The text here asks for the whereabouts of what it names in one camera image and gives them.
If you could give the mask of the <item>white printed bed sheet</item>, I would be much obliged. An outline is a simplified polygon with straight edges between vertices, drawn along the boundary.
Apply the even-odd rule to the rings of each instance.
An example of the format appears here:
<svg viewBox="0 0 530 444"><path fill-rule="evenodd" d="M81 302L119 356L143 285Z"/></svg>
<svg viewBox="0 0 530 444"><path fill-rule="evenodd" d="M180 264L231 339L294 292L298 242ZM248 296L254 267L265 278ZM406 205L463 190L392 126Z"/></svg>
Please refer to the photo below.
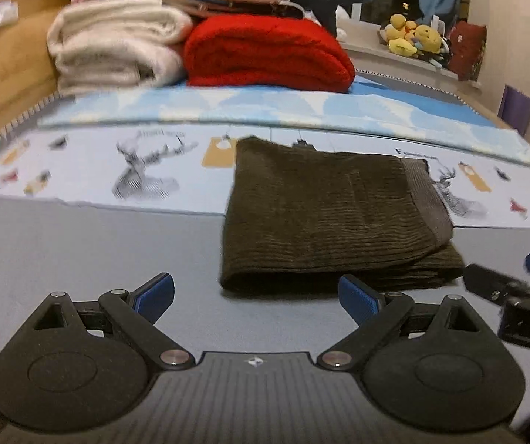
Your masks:
<svg viewBox="0 0 530 444"><path fill-rule="evenodd" d="M455 226L530 229L530 167L392 138L240 125L27 131L0 154L0 198L222 215L234 145L259 137L319 151L423 158Z"/></svg>

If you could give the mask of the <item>yellow plush toys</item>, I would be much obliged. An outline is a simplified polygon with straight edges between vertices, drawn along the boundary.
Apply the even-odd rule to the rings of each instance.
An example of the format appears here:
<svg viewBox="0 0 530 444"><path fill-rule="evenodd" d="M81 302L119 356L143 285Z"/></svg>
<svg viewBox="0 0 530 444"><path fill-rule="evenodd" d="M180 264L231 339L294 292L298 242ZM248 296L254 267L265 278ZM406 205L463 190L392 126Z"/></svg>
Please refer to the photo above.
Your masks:
<svg viewBox="0 0 530 444"><path fill-rule="evenodd" d="M402 57L430 58L448 51L437 30L418 25L399 13L390 17L389 23L379 30L379 36L391 53Z"/></svg>

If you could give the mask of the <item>blue patterned folded sheet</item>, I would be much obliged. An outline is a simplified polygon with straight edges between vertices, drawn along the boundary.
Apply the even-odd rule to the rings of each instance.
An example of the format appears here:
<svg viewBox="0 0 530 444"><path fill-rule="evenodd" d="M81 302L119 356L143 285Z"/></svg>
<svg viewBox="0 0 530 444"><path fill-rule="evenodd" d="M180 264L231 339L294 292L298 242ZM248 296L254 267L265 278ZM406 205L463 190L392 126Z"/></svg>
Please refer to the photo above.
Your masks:
<svg viewBox="0 0 530 444"><path fill-rule="evenodd" d="M530 167L530 144L455 99L440 100L359 77L346 93L275 86L176 85L63 100L42 127L208 123L337 130L497 157Z"/></svg>

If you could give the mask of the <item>cream folded blanket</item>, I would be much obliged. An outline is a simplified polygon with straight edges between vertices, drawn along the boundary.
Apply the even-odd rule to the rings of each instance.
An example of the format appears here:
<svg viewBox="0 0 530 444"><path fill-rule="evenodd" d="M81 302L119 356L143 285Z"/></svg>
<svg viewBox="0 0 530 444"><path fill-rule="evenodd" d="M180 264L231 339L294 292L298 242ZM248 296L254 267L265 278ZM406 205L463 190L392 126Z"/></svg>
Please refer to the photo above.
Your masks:
<svg viewBox="0 0 530 444"><path fill-rule="evenodd" d="M62 9L47 49L63 95L181 81L183 44L193 19L162 0L90 0Z"/></svg>

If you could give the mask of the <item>purple folder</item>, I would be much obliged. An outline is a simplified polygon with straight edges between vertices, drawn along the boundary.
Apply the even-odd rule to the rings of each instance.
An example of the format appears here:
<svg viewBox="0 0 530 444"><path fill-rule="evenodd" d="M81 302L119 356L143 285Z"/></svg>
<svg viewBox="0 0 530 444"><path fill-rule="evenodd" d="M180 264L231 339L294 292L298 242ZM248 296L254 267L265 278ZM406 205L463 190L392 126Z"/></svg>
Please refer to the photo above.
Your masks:
<svg viewBox="0 0 530 444"><path fill-rule="evenodd" d="M506 85L497 116L524 137L530 124L530 96Z"/></svg>

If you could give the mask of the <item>red folded blanket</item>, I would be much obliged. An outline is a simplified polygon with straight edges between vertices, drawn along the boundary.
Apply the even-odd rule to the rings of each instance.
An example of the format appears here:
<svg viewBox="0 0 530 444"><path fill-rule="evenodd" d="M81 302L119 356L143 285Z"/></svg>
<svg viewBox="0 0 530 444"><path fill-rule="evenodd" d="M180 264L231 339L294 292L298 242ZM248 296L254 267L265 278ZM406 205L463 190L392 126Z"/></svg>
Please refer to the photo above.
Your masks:
<svg viewBox="0 0 530 444"><path fill-rule="evenodd" d="M335 37L307 20L224 15L206 19L183 47L192 86L272 85L345 93L355 68Z"/></svg>

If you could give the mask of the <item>dark olive corduroy pants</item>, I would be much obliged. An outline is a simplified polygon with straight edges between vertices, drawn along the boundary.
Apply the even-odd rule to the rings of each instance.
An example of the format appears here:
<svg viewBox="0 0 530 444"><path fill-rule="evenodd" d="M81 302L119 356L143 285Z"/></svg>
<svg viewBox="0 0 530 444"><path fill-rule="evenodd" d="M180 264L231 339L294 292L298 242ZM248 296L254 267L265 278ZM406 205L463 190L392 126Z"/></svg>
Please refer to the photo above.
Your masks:
<svg viewBox="0 0 530 444"><path fill-rule="evenodd" d="M442 287L465 268L423 159L239 141L222 239L229 292L378 292Z"/></svg>

